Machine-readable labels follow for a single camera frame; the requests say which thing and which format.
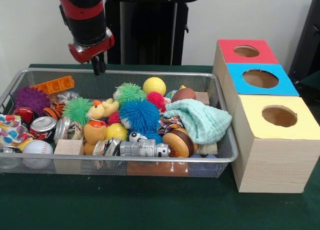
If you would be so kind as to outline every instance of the yellow box lid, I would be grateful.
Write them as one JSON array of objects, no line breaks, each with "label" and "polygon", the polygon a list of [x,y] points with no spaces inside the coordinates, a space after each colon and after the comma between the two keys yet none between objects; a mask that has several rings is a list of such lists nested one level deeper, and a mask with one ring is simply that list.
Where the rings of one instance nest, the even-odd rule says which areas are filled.
[{"label": "yellow box lid", "polygon": [[270,95],[239,97],[256,138],[320,140],[320,126],[302,98]]}]

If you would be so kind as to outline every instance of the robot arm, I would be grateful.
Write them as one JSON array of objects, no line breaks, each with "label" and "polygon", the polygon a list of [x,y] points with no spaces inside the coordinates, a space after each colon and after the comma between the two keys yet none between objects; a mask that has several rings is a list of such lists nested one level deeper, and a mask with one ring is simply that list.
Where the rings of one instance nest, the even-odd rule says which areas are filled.
[{"label": "robot arm", "polygon": [[102,0],[60,0],[64,23],[69,27],[74,43],[69,50],[76,61],[90,62],[94,73],[106,70],[104,52],[115,44],[112,32],[106,27]]}]

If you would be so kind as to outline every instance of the red box lid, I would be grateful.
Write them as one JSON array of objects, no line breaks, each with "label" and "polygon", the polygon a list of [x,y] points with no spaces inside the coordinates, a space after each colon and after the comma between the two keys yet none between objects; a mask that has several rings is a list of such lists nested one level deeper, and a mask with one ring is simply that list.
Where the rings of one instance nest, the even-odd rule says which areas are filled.
[{"label": "red box lid", "polygon": [[265,40],[219,39],[218,43],[227,64],[279,64]]}]

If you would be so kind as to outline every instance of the white wall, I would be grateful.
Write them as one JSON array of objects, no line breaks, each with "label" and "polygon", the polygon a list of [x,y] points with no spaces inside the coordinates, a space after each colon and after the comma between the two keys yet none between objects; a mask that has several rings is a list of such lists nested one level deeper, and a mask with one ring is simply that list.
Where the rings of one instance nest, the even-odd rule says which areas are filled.
[{"label": "white wall", "polygon": [[[183,64],[212,65],[218,38],[266,39],[288,71],[311,0],[198,0],[189,4]],[[0,0],[0,92],[30,63],[75,63],[58,0]]]},{"label": "white wall", "polygon": [[212,65],[218,38],[265,39],[288,72],[312,0],[198,0],[189,4],[183,64]]}]

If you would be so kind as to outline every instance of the purple spiky ball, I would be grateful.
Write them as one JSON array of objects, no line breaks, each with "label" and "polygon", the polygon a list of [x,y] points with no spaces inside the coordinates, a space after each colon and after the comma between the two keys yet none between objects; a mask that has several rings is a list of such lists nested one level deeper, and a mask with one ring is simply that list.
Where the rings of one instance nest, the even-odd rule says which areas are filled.
[{"label": "purple spiky ball", "polygon": [[17,92],[15,108],[20,107],[28,107],[41,117],[44,115],[44,108],[50,107],[50,99],[42,90],[27,86]]}]

